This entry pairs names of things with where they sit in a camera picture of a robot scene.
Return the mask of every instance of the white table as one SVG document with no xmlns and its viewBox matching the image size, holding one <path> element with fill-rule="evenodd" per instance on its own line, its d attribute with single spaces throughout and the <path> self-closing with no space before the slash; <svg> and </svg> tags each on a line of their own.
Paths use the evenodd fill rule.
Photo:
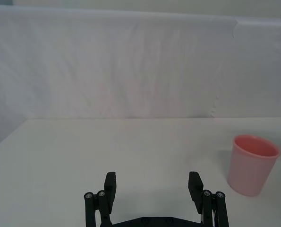
<svg viewBox="0 0 281 227">
<path fill-rule="evenodd" d="M 0 227 L 84 227 L 85 192 L 117 174 L 113 223 L 142 216 L 199 222 L 189 171 L 223 191 L 231 227 L 281 227 L 281 157 L 262 193 L 226 182 L 235 135 L 281 148 L 281 118 L 29 120 L 0 144 Z M 97 226 L 100 224 L 97 212 Z"/>
</svg>

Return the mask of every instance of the bolt head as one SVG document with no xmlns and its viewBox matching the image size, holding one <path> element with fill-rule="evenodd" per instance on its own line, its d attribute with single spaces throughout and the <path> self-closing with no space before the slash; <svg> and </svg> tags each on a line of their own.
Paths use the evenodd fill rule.
<svg viewBox="0 0 281 227">
<path fill-rule="evenodd" d="M 204 194 L 205 194 L 206 196 L 211 195 L 208 191 L 205 191 Z"/>
<path fill-rule="evenodd" d="M 218 193 L 217 193 L 217 196 L 220 197 L 220 198 L 223 198 L 223 197 L 224 197 L 224 195 L 223 195 L 221 192 L 218 192 Z"/>
<path fill-rule="evenodd" d="M 99 196 L 104 196 L 105 193 L 104 193 L 104 192 L 100 192 L 100 193 L 98 193 L 98 195 L 99 195 Z"/>
<path fill-rule="evenodd" d="M 88 193 L 88 194 L 85 195 L 85 198 L 86 198 L 86 199 L 89 199 L 89 198 L 91 198 L 91 197 L 92 197 L 92 194 L 91 194 L 91 193 Z"/>
</svg>

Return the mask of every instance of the screw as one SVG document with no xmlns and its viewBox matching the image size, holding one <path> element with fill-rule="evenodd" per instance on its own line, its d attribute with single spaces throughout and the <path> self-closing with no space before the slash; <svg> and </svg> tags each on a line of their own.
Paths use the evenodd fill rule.
<svg viewBox="0 0 281 227">
<path fill-rule="evenodd" d="M 220 197 L 220 198 L 223 198 L 223 197 L 224 197 L 224 195 L 223 195 L 221 192 L 218 192 L 218 193 L 217 193 L 217 196 Z"/>
<path fill-rule="evenodd" d="M 148 226 L 150 224 L 150 219 L 149 218 L 141 218 L 141 222 L 143 223 L 144 226 Z"/>
<path fill-rule="evenodd" d="M 165 219 L 165 223 L 168 224 L 168 225 L 172 225 L 174 222 L 174 219 L 173 218 L 166 218 Z"/>
<path fill-rule="evenodd" d="M 98 193 L 99 196 L 104 196 L 104 194 L 105 194 L 104 192 Z"/>
<path fill-rule="evenodd" d="M 205 191 L 204 194 L 205 194 L 206 196 L 211 195 L 208 191 Z"/>
<path fill-rule="evenodd" d="M 88 193 L 88 194 L 85 195 L 85 198 L 86 198 L 86 199 L 89 199 L 89 198 L 91 198 L 91 197 L 92 197 L 92 194 L 91 194 L 91 193 Z"/>
</svg>

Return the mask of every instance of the white backdrop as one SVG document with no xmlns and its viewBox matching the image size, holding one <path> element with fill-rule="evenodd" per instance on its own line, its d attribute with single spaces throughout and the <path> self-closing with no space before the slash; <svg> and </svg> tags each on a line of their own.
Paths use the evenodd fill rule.
<svg viewBox="0 0 281 227">
<path fill-rule="evenodd" d="M 13 0 L 19 6 L 281 18 L 281 0 Z"/>
<path fill-rule="evenodd" d="M 281 20 L 0 6 L 0 140 L 25 118 L 281 116 Z"/>
</svg>

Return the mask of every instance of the pink cup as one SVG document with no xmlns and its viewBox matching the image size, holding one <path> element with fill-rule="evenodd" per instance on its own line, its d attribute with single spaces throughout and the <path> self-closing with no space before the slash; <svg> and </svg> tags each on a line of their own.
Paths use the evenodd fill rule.
<svg viewBox="0 0 281 227">
<path fill-rule="evenodd" d="M 230 161 L 228 183 L 246 196 L 257 196 L 280 156 L 279 148 L 257 136 L 235 137 Z"/>
</svg>

